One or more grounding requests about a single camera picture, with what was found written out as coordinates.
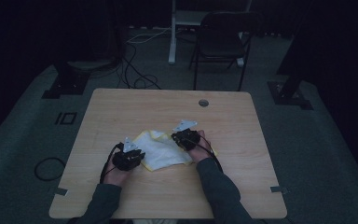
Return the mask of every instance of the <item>black chair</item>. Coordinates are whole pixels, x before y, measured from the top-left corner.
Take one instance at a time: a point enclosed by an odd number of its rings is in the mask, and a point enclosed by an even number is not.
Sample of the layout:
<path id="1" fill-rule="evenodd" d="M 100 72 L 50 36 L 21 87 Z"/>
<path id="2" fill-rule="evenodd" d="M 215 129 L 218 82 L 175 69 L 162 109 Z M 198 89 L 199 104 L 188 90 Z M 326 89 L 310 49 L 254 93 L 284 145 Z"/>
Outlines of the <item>black chair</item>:
<path id="1" fill-rule="evenodd" d="M 238 87 L 238 91 L 241 90 L 251 39 L 259 31 L 262 20 L 260 13 L 230 11 L 210 12 L 202 19 L 197 32 L 196 47 L 188 67 L 190 69 L 192 63 L 196 64 L 193 90 L 197 86 L 199 63 L 230 62 L 229 68 L 238 58 L 243 58 Z"/>

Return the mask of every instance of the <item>white table leg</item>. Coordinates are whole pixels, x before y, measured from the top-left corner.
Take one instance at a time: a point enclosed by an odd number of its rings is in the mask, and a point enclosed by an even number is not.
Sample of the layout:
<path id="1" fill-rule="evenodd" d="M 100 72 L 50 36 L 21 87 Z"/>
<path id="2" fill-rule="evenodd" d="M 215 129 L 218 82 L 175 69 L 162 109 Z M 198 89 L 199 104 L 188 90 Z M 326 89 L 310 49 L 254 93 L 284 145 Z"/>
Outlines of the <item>white table leg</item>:
<path id="1" fill-rule="evenodd" d="M 169 64 L 175 64 L 176 56 L 176 0 L 172 0 L 172 21 L 171 21 L 171 45 L 170 45 L 170 55 L 168 57 Z"/>

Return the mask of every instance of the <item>desk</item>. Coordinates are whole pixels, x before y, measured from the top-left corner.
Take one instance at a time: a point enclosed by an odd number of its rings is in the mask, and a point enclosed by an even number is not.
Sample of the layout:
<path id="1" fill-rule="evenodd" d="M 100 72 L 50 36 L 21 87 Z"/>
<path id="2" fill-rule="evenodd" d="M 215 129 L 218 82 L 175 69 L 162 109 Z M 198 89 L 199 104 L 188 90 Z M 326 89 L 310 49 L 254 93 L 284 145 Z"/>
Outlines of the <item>desk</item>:
<path id="1" fill-rule="evenodd" d="M 200 99 L 209 101 L 201 107 Z M 171 132 L 181 119 L 196 120 L 218 151 L 225 174 L 239 188 L 253 218 L 283 218 L 286 208 L 249 93 L 233 91 L 94 91 L 49 214 L 80 217 L 115 144 L 143 130 Z M 121 193 L 116 218 L 212 218 L 195 164 L 147 171 L 137 167 Z"/>

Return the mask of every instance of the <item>person's left hand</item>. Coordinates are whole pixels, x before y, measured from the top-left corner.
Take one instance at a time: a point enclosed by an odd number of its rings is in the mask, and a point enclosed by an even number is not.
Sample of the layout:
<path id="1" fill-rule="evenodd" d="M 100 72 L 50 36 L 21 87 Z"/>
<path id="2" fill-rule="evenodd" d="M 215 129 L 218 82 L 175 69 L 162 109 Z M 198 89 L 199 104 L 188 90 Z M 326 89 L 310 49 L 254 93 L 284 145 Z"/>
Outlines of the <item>person's left hand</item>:
<path id="1" fill-rule="evenodd" d="M 132 170 L 121 171 L 118 168 L 116 168 L 112 163 L 112 159 L 114 156 L 115 155 L 112 154 L 112 156 L 109 158 L 109 161 L 105 169 L 105 176 L 103 178 L 103 183 L 123 187 L 124 182 L 130 177 Z"/>

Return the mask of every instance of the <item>person's right hand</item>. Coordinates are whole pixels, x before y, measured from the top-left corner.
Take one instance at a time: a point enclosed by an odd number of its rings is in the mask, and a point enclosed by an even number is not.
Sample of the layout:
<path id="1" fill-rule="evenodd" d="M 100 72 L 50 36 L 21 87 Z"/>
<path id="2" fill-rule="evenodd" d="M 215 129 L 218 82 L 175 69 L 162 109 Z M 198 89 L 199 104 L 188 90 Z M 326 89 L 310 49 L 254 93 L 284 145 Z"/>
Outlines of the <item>person's right hand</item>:
<path id="1" fill-rule="evenodd" d="M 210 144 L 208 144 L 205 140 L 205 132 L 203 130 L 199 130 L 198 134 L 201 136 L 201 139 L 199 142 L 200 146 L 211 150 Z M 205 151 L 205 149 L 203 149 L 199 146 L 195 146 L 193 149 L 189 150 L 188 155 L 190 155 L 191 159 L 193 159 L 193 162 L 195 162 L 195 163 L 198 163 L 199 161 L 202 161 L 204 159 L 211 157 L 208 154 L 208 152 Z"/>

